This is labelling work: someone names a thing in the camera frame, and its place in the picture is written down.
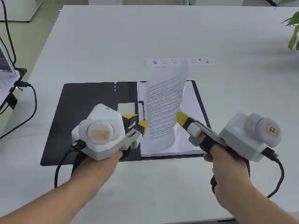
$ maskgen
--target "black wire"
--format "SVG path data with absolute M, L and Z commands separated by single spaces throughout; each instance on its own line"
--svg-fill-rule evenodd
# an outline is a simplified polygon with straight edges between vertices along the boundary
M 34 89 L 34 87 L 31 85 L 31 84 L 28 84 L 29 87 L 33 90 L 33 93 L 34 93 L 34 101 L 35 101 L 35 107 L 34 107 L 34 112 L 33 114 L 26 120 L 24 121 L 23 123 L 19 124 L 17 127 L 14 127 L 13 129 L 11 129 L 9 132 L 7 132 L 6 134 L 2 135 L 0 137 L 0 140 L 3 139 L 5 136 L 9 135 L 11 132 L 13 132 L 15 129 L 21 127 L 22 125 L 26 124 L 28 121 L 30 121 L 33 116 L 35 115 L 36 113 L 36 110 L 37 110 L 37 98 L 36 98 L 36 90 Z
M 278 190 L 280 188 L 280 185 L 282 184 L 282 181 L 284 181 L 284 178 L 285 178 L 285 169 L 284 169 L 282 163 L 279 161 L 279 159 L 276 159 L 276 160 L 273 160 L 273 161 L 276 162 L 279 165 L 281 176 L 280 176 L 280 179 L 277 183 L 277 186 L 276 186 L 275 190 L 272 191 L 272 193 L 269 194 L 267 196 L 267 198 L 271 198 L 273 195 L 275 195 L 278 192 Z
M 66 151 L 66 153 L 64 154 L 64 156 L 62 157 L 60 163 L 58 164 L 57 168 L 56 168 L 56 171 L 55 171 L 55 177 L 54 177 L 54 188 L 57 187 L 57 183 L 58 183 L 58 173 L 59 173 L 59 170 L 63 164 L 63 162 L 65 161 L 66 157 L 71 153 L 73 152 L 73 149 L 70 148 L 69 150 Z
M 10 31 L 9 31 L 9 27 L 8 27 L 8 19 L 7 19 L 7 9 L 6 9 L 6 5 L 5 5 L 5 2 L 4 0 L 1 0 L 2 2 L 2 5 L 3 5 L 3 11 L 4 11 L 4 22 L 5 22 L 5 27 L 6 27 L 6 31 L 7 31 L 7 35 L 8 35 L 8 39 L 9 39 L 9 43 L 10 43 L 10 46 L 11 46 L 11 50 L 13 51 L 13 55 L 14 55 L 14 61 L 12 62 L 13 65 L 15 66 L 15 63 L 17 62 L 17 56 L 15 54 L 15 50 L 14 50 L 14 44 L 13 44 L 13 41 L 11 39 L 11 35 L 10 35 Z
M 4 111 L 7 110 L 8 107 L 9 107 L 9 104 L 4 108 L 4 110 L 0 113 L 0 115 L 2 115 L 4 113 Z
M 274 7 L 277 7 L 278 5 L 273 2 L 272 0 L 266 0 L 266 2 L 268 2 L 270 5 L 274 6 Z

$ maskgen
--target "laptop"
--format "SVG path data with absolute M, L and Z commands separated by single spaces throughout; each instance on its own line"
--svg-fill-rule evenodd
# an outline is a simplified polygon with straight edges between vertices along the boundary
M 9 96 L 10 89 L 14 87 L 14 82 L 20 79 L 19 71 L 16 71 L 8 57 L 2 42 L 0 42 L 0 108 L 4 105 Z

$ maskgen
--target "floor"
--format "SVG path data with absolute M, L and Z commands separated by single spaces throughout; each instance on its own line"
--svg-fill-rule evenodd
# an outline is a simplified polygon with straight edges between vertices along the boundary
M 178 0 L 123 0 L 124 4 L 161 4 L 172 5 Z M 9 24 L 10 32 L 17 53 L 17 67 L 27 68 L 28 72 L 24 78 L 27 80 L 41 53 L 43 46 L 51 32 L 51 29 L 59 15 L 59 9 L 63 5 L 87 5 L 88 0 L 45 0 L 43 5 L 35 14 L 30 23 L 12 22 Z M 265 0 L 245 0 L 244 6 L 269 6 Z M 4 23 L 0 23 L 0 35 L 7 43 L 7 34 Z M 20 90 L 16 90 L 17 97 L 21 95 Z M 0 133 L 10 117 L 12 110 L 8 108 L 0 116 Z

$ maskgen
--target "human hand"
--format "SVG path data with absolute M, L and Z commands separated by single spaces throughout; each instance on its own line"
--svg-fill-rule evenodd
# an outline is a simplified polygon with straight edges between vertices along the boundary
M 200 135 L 199 141 L 204 138 L 205 135 Z M 217 181 L 215 196 L 219 204 L 230 212 L 242 206 L 255 191 L 246 163 L 241 158 L 233 158 L 219 145 L 213 146 L 211 154 L 206 154 L 204 159 L 213 163 Z
M 120 150 L 105 160 L 96 161 L 87 157 L 74 171 L 69 181 L 79 188 L 90 191 L 92 198 L 114 173 L 121 157 Z

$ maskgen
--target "green plant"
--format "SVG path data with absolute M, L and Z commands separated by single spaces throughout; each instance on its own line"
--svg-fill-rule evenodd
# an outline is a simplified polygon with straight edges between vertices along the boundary
M 282 3 L 290 3 L 298 0 L 281 0 L 278 5 Z M 296 12 L 292 17 L 288 18 L 287 20 L 283 21 L 282 23 L 287 22 L 286 26 L 295 26 L 293 36 L 290 39 L 288 48 L 290 50 L 293 49 L 296 41 L 297 41 L 297 33 L 299 32 L 299 11 Z M 299 42 L 296 44 L 296 50 L 299 50 Z

